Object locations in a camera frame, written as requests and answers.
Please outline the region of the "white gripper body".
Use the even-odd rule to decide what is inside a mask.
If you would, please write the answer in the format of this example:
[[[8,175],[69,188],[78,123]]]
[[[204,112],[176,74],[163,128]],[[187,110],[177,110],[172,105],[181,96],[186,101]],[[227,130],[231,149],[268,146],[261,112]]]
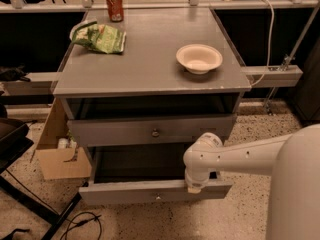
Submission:
[[[185,181],[189,188],[202,189],[208,184],[209,174],[208,173],[191,174],[186,172]]]

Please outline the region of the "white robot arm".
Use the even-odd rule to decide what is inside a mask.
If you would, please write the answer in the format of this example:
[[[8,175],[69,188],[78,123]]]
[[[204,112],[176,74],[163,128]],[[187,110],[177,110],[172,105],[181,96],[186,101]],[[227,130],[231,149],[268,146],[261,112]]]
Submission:
[[[225,147],[203,134],[183,156],[188,191],[227,171],[271,177],[266,240],[320,240],[320,125],[280,137]]]

